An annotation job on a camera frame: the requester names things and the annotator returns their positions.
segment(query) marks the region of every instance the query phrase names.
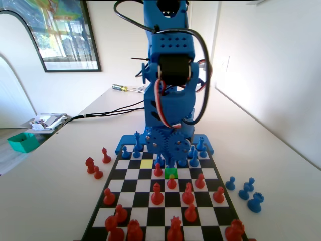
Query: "yellow square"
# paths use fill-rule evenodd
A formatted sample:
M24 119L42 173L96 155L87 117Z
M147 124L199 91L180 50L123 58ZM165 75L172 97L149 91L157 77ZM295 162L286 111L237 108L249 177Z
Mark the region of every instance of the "yellow square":
M152 159L143 159L140 164L142 169L152 169Z

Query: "framed picture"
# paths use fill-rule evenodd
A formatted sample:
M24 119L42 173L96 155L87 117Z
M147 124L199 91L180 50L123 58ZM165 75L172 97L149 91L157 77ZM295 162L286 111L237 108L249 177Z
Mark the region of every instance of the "framed picture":
M86 1L0 0L28 31L45 72L101 71Z

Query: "floor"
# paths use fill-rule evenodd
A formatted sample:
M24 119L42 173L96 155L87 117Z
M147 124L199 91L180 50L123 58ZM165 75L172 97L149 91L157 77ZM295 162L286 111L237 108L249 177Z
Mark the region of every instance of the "floor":
M7 139L27 129L0 129L0 175L11 170L27 158L30 153L16 152L12 149Z

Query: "chessboard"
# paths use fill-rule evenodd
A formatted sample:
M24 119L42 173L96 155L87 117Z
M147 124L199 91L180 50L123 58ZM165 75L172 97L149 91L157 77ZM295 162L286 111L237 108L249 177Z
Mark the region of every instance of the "chessboard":
M125 238L129 221L136 219L143 231L143 240L166 240L171 218L175 216L181 221L184 241L226 241L225 229L232 220L239 218L210 153L205 158L198 153L197 167L189 166L188 161L185 167L179 167L176 163L177 185L174 189L169 189L164 177L164 165L161 166L163 174L160 177L154 175L156 154L149 153L145 145L140 157L135 158L134 145L125 146L131 155L123 158L122 152L119 152L82 241L107 241L109 233L105 228L105 221L109 216L115 215L118 204L128 211L127 220L118 224L118 227L124 230ZM202 189L195 186L195 180L200 173L203 173L205 180L205 187ZM160 205L154 205L151 201L156 182L160 184L161 193L164 195ZM188 206L183 203L182 194L188 182L192 184L192 194L195 197L193 204L197 219L194 222L187 222L184 218L184 211ZM220 186L224 188L225 199L223 203L216 203L213 193ZM116 196L116 201L111 206L103 203L103 191L106 188L110 188ZM242 235L242 239L248 241L246 234Z

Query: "blue chess piece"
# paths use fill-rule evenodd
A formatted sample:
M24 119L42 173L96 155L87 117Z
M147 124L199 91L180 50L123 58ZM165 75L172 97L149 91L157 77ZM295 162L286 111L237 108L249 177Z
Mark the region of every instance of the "blue chess piece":
M263 201L263 195L259 192L256 192L253 194L253 199L247 202L247 206L252 212L259 213L261 211L261 202Z
M137 149L137 151L142 152L144 150L144 146L140 143L140 140L139 140L140 133L136 131L134 135L136 138L136 145L135 145L134 149L135 150Z
M189 158L192 158L193 157L193 152L194 152L194 149L195 149L195 146L194 145L191 145L191 150L188 152L187 156Z
M244 186L248 185L250 187L250 192L254 190L254 186L253 186L254 181L255 181L254 178L250 177L249 182L244 183Z
M235 189L234 182L235 182L235 177L230 177L230 181L227 181L225 183L226 188L233 191Z
M203 146L202 151L200 152L200 157L207 157L206 146Z
M130 157L130 153L127 151L127 146L124 146L122 149L123 149L124 152L121 154L121 156L123 158L129 158Z
M197 160L197 150L193 152L193 158L190 159L190 166L197 167L199 165L199 161Z
M244 190L239 191L239 197L242 198L243 200L249 199L250 197L249 190L250 190L250 187L248 185L244 185Z
M199 142L196 145L196 149L200 152L203 150L203 142L204 142L204 138L200 137Z

